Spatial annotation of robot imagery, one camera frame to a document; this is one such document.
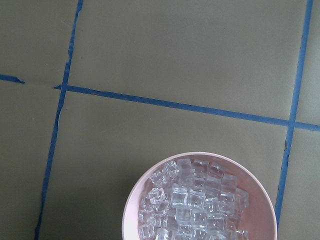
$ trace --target pile of clear cubes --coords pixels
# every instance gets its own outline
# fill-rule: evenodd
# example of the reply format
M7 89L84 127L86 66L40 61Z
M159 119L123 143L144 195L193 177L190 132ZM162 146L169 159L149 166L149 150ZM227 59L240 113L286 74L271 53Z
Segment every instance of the pile of clear cubes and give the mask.
M167 162L150 177L153 188L141 197L141 240L248 240L239 229L249 194L237 177L205 160Z

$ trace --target bowl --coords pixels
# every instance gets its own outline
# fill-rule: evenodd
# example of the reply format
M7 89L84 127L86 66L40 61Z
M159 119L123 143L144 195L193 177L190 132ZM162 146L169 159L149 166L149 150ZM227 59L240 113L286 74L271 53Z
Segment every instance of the bowl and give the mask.
M237 176L237 186L249 193L249 207L243 212L239 229L247 230L251 240L277 240L276 215L271 200L257 178L239 163L218 154L209 152L186 152L168 157L154 166L136 182L126 201L122 218L122 239L140 240L138 233L138 211L141 196L152 188L149 177L161 170L169 161L178 159L199 159L214 161L227 168L227 171Z

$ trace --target pink bowl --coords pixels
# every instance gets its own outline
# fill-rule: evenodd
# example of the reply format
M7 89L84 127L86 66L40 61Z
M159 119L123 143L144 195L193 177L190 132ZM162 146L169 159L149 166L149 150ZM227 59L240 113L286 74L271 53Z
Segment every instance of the pink bowl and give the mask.
M209 152L187 152L168 157L151 167L134 185L124 207L122 218L122 239L139 240L138 209L142 195L148 193L152 183L147 181L166 162L178 159L199 159L214 161L226 167L237 176L238 187L249 193L249 208L243 212L240 229L248 230L251 240L277 240L276 216L270 198L256 177L239 163L218 154Z

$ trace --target bowl rim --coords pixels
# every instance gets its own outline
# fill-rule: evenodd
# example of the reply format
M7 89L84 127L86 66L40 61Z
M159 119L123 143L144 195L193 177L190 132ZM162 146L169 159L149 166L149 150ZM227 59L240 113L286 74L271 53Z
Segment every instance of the bowl rim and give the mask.
M228 162L231 162L232 164L238 166L239 168L241 168L242 170L244 170L247 174L250 175L250 177L252 177L252 179L258 184L258 186L262 189L263 193L265 194L267 201L268 201L268 206L271 209L272 212L272 220L273 220L273 228L274 228L274 235L273 235L273 239L277 240L277 220L276 220L276 214L275 214L275 210L274 207L272 205L271 199L267 193L267 191L265 190L265 188L262 186L262 184L260 183L260 181L248 170L246 169L244 166L242 166L241 164L237 163L236 161L216 154L216 153L212 153L212 152L205 152L205 151L190 151L190 152L184 152L184 153L179 153L170 157L167 157L166 159L163 159L161 161L159 161L158 163L156 163L155 165L153 165L152 167L150 167L147 171L145 171L145 173L139 178L139 180L135 183L135 185L133 186L127 200L124 206L124 210L123 210L123 215L122 215L122 226L121 226L121 230L122 230L122 239L125 240L125 231L124 231L124 222L125 222L125 218L126 218L126 211L127 211L127 207L129 204L129 201L132 197L132 194L134 193L134 191L136 190L136 188L138 187L138 185L140 184L140 182L146 177L146 175L148 175L150 173L150 170L152 169L157 169L158 167L160 167L162 164L164 164L165 162L172 160L172 159L176 159L176 158L180 158L180 157L185 157L185 156L189 156L189 155L206 155L206 156L212 156L212 157L217 157L220 159L224 159Z

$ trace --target blue tape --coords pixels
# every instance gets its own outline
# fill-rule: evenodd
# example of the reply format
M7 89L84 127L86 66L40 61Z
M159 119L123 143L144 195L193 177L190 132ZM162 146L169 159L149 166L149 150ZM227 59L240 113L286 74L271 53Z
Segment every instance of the blue tape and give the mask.
M73 22L73 27L72 27L72 32L71 32L69 48L68 48L69 60L68 60L68 62L65 63L63 80L62 80L61 91L60 91L60 96L59 96L59 102L58 102L58 107L56 110L54 126L53 126L53 131L52 131L52 137L51 137L51 142L50 142L50 149L49 149L48 159L47 159L46 168L45 168L45 172L44 172L44 179L43 179L42 191L41 191L41 208L40 208L38 223L35 228L35 237L34 237L35 240L38 240L39 235L40 235L40 228L41 228L41 223L42 223L44 207L45 207L45 203L46 203L51 167L52 167L52 163L53 163L53 159L54 159L54 153L55 153L56 142L57 142L58 131L59 131L59 119L60 119L61 110L62 110L62 108L64 106L64 102L65 102L65 96L66 96L66 92L67 92L68 80L69 80L69 75L70 75L70 66L71 66L72 56L73 56L73 52L74 52L76 25L77 25L77 20L78 20L80 11L82 9L82 5L83 5L83 0L78 0L76 12L75 12L75 17L74 17L74 22Z
M59 86L55 86L54 88L61 89L61 87L62 86L59 85ZM120 100L126 100L131 102L150 104L150 105L156 105L156 106L162 106L162 107L168 107L168 108L174 108L174 109L193 111L198 113L212 114L212 115L224 116L224 117L235 118L235 119L243 119L243 120L249 120L249 121L260 122L260 123L267 123L267 124L274 124L274 125L281 125L281 126L288 125L288 121L283 119L252 115L252 114L241 113L241 112L227 111L227 110L221 110L221 109L204 107L204 106L188 105L184 103L164 101L164 100L158 100L158 99L141 97L141 96L126 95L126 94L115 93L110 91L98 91L98 90L92 90L89 88L78 87L78 86L68 85L67 91L82 93L82 94L97 95L100 97L120 99Z
M296 122L294 127L296 129L305 129L305 130L320 132L320 125L315 125L315 124Z
M0 80L18 83L18 84L25 84L26 83L26 82L20 80L19 78L17 78L16 76L9 76L9 75L2 75L2 74L0 74Z
M305 8L300 52L299 52L298 64L297 64L297 68L296 68L296 75L295 75L295 83L294 83L293 96L292 96L292 102L291 102L289 124L288 124L288 129L287 129L287 134L286 134L286 147L287 148L283 153L280 180L279 180L277 198L276 198L275 209L274 209L277 227L279 227L279 222L280 222L281 209L282 209L282 204L283 204L283 199L284 199L284 192L285 192L287 173L288 173L289 156L290 156L290 152L291 152L292 139L294 136L294 129L295 129L295 124L296 124L300 88L301 88L301 82L302 82L302 77L303 77L303 72L304 72L304 64L305 64L305 58L306 58L306 51L307 51L307 43L308 43L308 34L309 34L309 27L310 27L310 20L311 20L312 5L313 5L313 0L308 0L306 3L306 8Z

